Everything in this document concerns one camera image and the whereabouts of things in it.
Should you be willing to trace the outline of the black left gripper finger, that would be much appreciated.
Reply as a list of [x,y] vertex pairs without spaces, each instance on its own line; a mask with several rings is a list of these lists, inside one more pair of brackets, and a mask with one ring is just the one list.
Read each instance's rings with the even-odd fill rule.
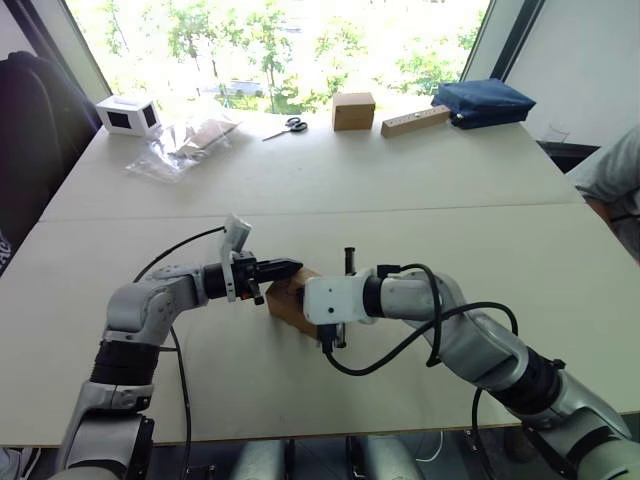
[[256,281],[259,284],[291,278],[299,271],[298,266],[259,266]]
[[257,263],[260,273],[296,273],[304,264],[291,258],[263,260]]

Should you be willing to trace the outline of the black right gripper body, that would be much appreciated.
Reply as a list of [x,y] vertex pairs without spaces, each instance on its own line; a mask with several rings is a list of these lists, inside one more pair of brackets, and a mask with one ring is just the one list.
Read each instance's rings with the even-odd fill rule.
[[[346,276],[355,274],[355,248],[344,248],[344,272]],[[344,323],[321,325],[318,327],[318,339],[323,353],[332,353],[334,348],[346,347],[346,325]]]

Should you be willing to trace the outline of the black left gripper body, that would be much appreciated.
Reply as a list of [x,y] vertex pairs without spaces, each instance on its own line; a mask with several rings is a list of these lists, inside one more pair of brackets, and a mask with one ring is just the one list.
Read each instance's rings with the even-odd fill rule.
[[232,274],[235,296],[239,300],[251,299],[255,305],[263,305],[265,300],[257,280],[258,262],[251,252],[232,254]]

